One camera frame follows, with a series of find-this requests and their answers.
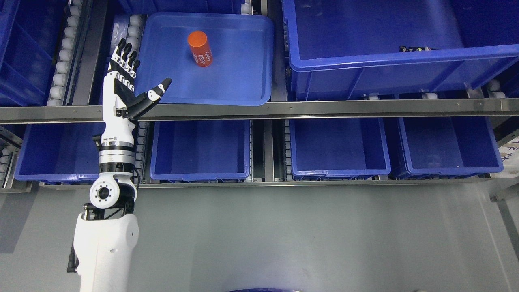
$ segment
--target metal shelf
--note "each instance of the metal shelf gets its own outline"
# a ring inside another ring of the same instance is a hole
[[[519,98],[268,102],[259,107],[159,104],[141,121],[269,120],[285,118],[515,116]],[[100,105],[0,108],[0,124],[102,122]]]
[[[286,90],[287,69],[283,19],[280,1],[261,1],[262,12],[268,12],[275,24],[274,61],[272,67],[271,101],[259,107],[239,107],[204,104],[159,104],[140,121],[195,121],[195,120],[265,120],[254,121],[257,140],[254,153],[261,153],[254,162],[252,182],[219,183],[159,183],[146,179],[141,188],[192,188],[192,187],[256,187],[256,186],[294,186],[294,185],[403,185],[438,183],[473,183],[489,178],[472,179],[427,179],[427,180],[330,180],[330,181],[290,181],[286,174],[283,156],[283,121],[292,118],[349,118],[349,117],[412,117],[412,116],[519,116],[519,98],[483,98],[481,90],[468,90],[467,98],[436,100],[348,100],[348,101],[307,101],[289,102]],[[104,23],[109,21],[107,2],[93,2],[89,21]],[[95,80],[100,77],[98,64],[104,62],[106,43],[103,29],[85,30],[86,39],[92,40],[81,53],[81,66],[73,80],[75,90],[71,91],[67,106],[61,107],[16,107],[0,108],[0,124],[44,124],[44,123],[92,123],[102,122],[102,107],[88,104],[95,100],[99,91]],[[145,159],[144,167],[149,167]],[[43,185],[54,189],[88,189],[90,185]]]
[[[187,182],[187,183],[146,183],[139,189],[169,189],[169,188],[232,188],[232,187],[318,187],[324,185],[423,185],[423,184],[452,184],[478,183],[492,180],[491,178],[468,179],[412,179],[412,180],[321,180],[321,181],[261,181],[261,182]],[[89,190],[90,184],[44,184],[40,187],[54,190]]]

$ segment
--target metal frame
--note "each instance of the metal frame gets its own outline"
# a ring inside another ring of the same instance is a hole
[[[517,116],[519,98],[268,102],[259,107],[159,104],[140,120],[269,120],[286,118]],[[0,108],[0,124],[102,122],[100,105]]]
[[[254,153],[263,154],[262,173],[256,174],[252,182],[240,183],[160,183],[145,179],[142,188],[192,188],[192,187],[234,187],[234,186],[294,186],[294,185],[402,185],[402,184],[437,184],[437,183],[473,183],[486,181],[489,178],[473,179],[429,179],[429,180],[389,180],[379,177],[375,180],[330,180],[330,181],[290,181],[287,177],[280,177],[276,169],[280,167],[275,162],[276,157],[283,157],[279,153],[275,133],[277,124],[272,120],[289,118],[349,118],[349,117],[411,117],[411,116],[519,116],[518,99],[489,99],[482,98],[481,90],[468,90],[468,98],[438,99],[438,100],[347,100],[347,101],[308,101],[289,102],[286,91],[286,54],[280,1],[261,1],[262,13],[268,13],[275,24],[275,45],[272,70],[271,101],[259,107],[240,107],[203,104],[159,104],[141,121],[195,121],[195,120],[265,120],[262,122],[261,132],[253,133],[261,137],[261,145],[256,146]],[[94,2],[90,21],[101,21],[107,18],[106,1]],[[102,54],[102,25],[92,27],[87,31],[88,23],[84,24],[87,38],[92,40],[85,44],[84,51],[88,51],[87,59],[91,62],[83,64],[78,71],[77,84],[74,93],[74,105],[62,107],[18,107],[0,108],[0,124],[40,124],[40,123],[83,123],[102,122],[100,105],[86,104],[90,99],[93,81],[95,80],[97,61]],[[144,168],[149,168],[149,161],[144,162]],[[89,185],[45,185],[55,189],[82,189]]]

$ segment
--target small black object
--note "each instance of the small black object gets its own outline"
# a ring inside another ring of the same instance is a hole
[[[76,251],[74,250],[74,241],[72,240],[72,246],[70,248],[69,261],[66,266],[67,273],[77,273],[77,266],[79,265],[79,260],[76,257]]]
[[[92,140],[94,141],[95,147],[98,149],[98,151],[101,151],[101,135],[93,136]]]
[[[433,50],[439,50],[439,49],[430,48],[430,47],[406,47],[406,46],[400,46],[400,52],[433,51]]]

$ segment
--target robotic arm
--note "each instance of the robotic arm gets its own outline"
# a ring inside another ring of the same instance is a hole
[[[103,135],[94,137],[99,150],[99,178],[90,189],[90,203],[76,222],[68,272],[81,276],[81,292],[126,291],[133,248],[139,238],[133,214],[137,188],[132,131],[138,118],[156,105],[171,79],[135,96],[134,81],[140,65],[131,44],[121,39],[103,81]],[[107,209],[115,212],[105,216]],[[111,219],[121,211],[122,216]]]

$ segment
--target blue storage crate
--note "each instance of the blue storage crate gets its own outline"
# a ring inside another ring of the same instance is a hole
[[[244,0],[119,0],[128,14],[202,12],[240,14]]]
[[[155,123],[152,179],[243,180],[249,172],[250,121]]]
[[[386,131],[392,177],[467,178],[503,170],[486,117],[388,118]]]
[[[102,132],[104,123],[29,125],[15,178],[49,183],[95,181],[99,153],[92,137]]]
[[[367,179],[390,171],[381,118],[290,121],[294,179]]]
[[[515,0],[283,0],[283,14],[297,100],[474,89],[519,56]]]
[[[0,105],[43,105],[66,0],[0,2]]]

